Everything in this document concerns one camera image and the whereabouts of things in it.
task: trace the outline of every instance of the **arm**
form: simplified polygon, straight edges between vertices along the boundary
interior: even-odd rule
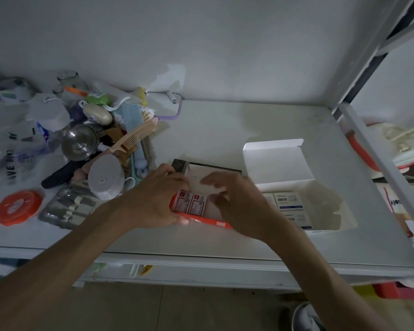
[[[214,172],[201,183],[227,189],[213,199],[222,217],[281,257],[328,330],[391,329],[325,261],[305,232],[272,208],[249,179]]]
[[[190,188],[186,178],[174,172],[171,166],[161,165],[137,187],[101,205],[79,227],[0,281],[0,330],[32,329],[39,316],[127,231],[177,222],[170,200],[178,190]]]

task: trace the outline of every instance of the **left hand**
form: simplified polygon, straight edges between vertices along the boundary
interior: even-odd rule
[[[124,232],[133,228],[158,228],[176,222],[186,224],[188,220],[169,208],[172,197],[179,190],[190,191],[187,177],[175,173],[172,166],[161,164],[156,171],[150,171],[138,186],[101,205],[94,214],[110,218]]]

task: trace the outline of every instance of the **blue comb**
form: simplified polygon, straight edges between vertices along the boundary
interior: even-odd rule
[[[126,124],[126,131],[128,133],[144,123],[143,116],[141,115],[140,105],[138,105],[138,104],[122,105],[122,109],[123,109],[124,124]],[[137,144],[137,145],[138,145],[138,150],[136,150],[135,152],[137,152],[141,149],[140,152],[144,156],[143,147],[141,146],[141,143]],[[138,183],[141,182],[141,180],[140,180],[140,177],[138,177],[136,175],[135,158],[134,158],[133,155],[131,155],[130,158],[131,158],[131,163],[132,163],[132,176],[135,178],[135,181],[136,181],[135,185],[137,185]]]

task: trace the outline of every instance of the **stainless steel bowl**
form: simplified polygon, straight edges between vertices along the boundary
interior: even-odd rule
[[[61,150],[67,159],[82,161],[90,157],[98,147],[98,137],[94,129],[87,125],[71,128],[63,137]]]

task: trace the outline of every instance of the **open box lid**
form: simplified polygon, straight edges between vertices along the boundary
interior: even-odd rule
[[[246,143],[243,153],[248,176],[256,185],[313,180],[300,148],[303,142],[303,139],[283,139]]]

